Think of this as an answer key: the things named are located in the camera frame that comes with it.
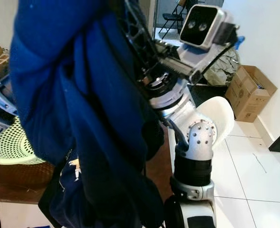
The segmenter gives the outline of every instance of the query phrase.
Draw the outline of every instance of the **white laundry basket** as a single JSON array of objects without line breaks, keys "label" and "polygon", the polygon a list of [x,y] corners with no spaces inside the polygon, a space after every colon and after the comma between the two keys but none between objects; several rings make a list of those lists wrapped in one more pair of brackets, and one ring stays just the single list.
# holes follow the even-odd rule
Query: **white laundry basket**
[{"label": "white laundry basket", "polygon": [[0,165],[33,165],[45,162],[34,155],[19,118],[0,134]]}]

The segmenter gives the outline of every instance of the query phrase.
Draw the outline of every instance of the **black chair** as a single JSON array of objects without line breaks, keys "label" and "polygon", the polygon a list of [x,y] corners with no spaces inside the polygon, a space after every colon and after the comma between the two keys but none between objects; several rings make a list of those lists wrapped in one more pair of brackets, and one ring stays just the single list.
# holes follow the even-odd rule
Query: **black chair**
[{"label": "black chair", "polygon": [[[182,12],[185,9],[186,2],[187,2],[187,0],[179,0],[177,6],[175,7],[175,9],[173,10],[172,13],[164,13],[164,14],[162,14],[164,20],[166,20],[165,24],[162,26],[161,30],[159,31],[159,33],[160,33],[163,29],[166,30],[166,33],[163,35],[162,39],[166,36],[168,31],[174,25],[174,23],[177,23],[178,34],[180,33],[180,31],[182,29],[182,26],[183,26]],[[167,22],[169,22],[169,21],[172,21],[173,23],[171,24],[171,26],[169,28],[166,28],[165,26],[166,26]]]}]

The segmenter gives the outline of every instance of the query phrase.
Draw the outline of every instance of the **black cylindrical joint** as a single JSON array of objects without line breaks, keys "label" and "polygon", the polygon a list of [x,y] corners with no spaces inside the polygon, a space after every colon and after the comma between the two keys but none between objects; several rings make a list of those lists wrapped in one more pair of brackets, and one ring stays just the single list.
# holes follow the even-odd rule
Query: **black cylindrical joint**
[{"label": "black cylindrical joint", "polygon": [[174,177],[183,184],[205,186],[211,182],[212,160],[196,161],[181,156],[174,160]]}]

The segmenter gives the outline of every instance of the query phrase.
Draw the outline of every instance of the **blue jacket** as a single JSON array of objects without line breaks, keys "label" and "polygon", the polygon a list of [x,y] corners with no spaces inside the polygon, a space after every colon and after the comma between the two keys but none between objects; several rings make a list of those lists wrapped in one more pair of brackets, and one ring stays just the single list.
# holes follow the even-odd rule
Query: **blue jacket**
[{"label": "blue jacket", "polygon": [[67,159],[54,218],[67,228],[132,227],[137,218],[159,227],[163,203],[141,170],[163,131],[135,86],[133,56],[107,1],[19,0],[10,52],[35,154],[54,165]]}]

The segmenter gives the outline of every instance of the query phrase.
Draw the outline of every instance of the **brown wooden surface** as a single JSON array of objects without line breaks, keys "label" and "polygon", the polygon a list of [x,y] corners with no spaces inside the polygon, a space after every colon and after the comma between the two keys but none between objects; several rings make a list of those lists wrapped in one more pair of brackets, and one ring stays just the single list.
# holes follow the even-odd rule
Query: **brown wooden surface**
[{"label": "brown wooden surface", "polygon": [[0,201],[38,203],[52,174],[49,163],[0,165]]},{"label": "brown wooden surface", "polygon": [[172,165],[169,151],[169,141],[167,128],[164,130],[164,145],[158,153],[146,163],[146,174],[158,187],[163,201],[169,198],[173,193],[169,185],[172,175]]}]

